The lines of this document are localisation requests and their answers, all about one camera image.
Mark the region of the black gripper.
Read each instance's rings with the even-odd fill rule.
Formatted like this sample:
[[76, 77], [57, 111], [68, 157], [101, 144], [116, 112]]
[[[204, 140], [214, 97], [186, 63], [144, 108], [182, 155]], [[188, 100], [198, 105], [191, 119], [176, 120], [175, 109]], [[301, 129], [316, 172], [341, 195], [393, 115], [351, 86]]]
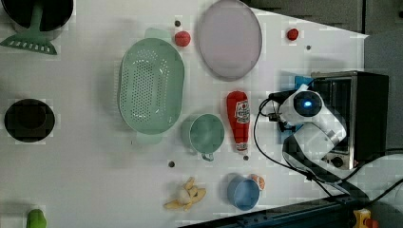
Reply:
[[297, 112], [294, 106], [294, 97], [297, 91], [287, 90], [269, 95], [269, 100], [278, 104], [275, 112], [269, 115], [271, 122], [277, 122], [281, 132], [296, 131]]

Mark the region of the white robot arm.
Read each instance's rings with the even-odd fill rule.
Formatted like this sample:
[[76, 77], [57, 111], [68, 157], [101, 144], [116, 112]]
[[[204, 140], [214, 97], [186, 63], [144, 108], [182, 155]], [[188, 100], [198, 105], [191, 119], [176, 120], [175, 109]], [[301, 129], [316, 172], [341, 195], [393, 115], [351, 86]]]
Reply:
[[271, 116], [270, 120], [278, 122], [281, 129], [287, 124], [300, 126], [284, 140], [282, 156], [285, 161], [308, 179], [368, 202], [363, 190], [330, 171], [322, 160], [346, 138], [347, 132], [320, 95], [307, 85], [301, 85], [298, 89], [272, 93], [269, 99], [278, 103], [276, 116]]

